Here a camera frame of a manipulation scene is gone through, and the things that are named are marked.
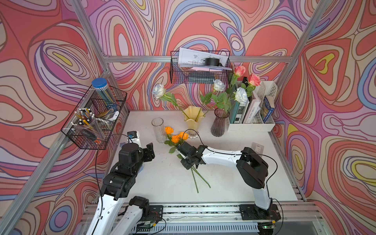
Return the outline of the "pink rose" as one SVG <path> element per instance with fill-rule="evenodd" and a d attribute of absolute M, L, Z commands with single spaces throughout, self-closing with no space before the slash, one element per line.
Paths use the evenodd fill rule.
<path fill-rule="evenodd" d="M 230 87 L 228 89 L 228 95 L 230 95 L 232 93 L 232 90 L 235 86 L 235 84 L 237 83 L 238 81 L 238 78 L 243 76 L 245 74 L 245 71 L 246 71 L 246 68 L 244 66 L 236 66 L 234 71 L 233 71 L 233 74 L 232 74 L 232 77 L 231 77 L 231 80 L 230 80 Z"/>
<path fill-rule="evenodd" d="M 252 74 L 250 77 L 243 78 L 241 87 L 245 89 L 247 97 L 250 98 L 256 87 L 260 86 L 260 83 L 260 78 L 257 75 Z"/>

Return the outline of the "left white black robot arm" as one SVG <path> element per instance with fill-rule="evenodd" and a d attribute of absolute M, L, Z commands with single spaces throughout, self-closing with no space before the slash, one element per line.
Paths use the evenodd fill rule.
<path fill-rule="evenodd" d="M 115 220 L 144 162 L 155 158 L 153 143 L 141 148 L 137 143 L 126 143 L 118 154 L 118 162 L 104 178 L 100 189 L 100 200 L 94 218 L 87 231 L 88 235 L 129 235 L 136 224 L 149 214 L 149 200 L 133 197 L 120 222 Z"/>

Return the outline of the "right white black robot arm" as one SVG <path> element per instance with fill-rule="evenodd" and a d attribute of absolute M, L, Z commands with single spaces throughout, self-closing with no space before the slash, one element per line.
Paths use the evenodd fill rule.
<path fill-rule="evenodd" d="M 245 147 L 240 151 L 225 151 L 205 145 L 194 147 L 184 142 L 178 145 L 177 151 L 182 156 L 181 163 L 186 169 L 207 164 L 235 167 L 245 184 L 252 188 L 255 206 L 264 211 L 270 208 L 272 199 L 266 187 L 269 166 L 253 149 Z"/>

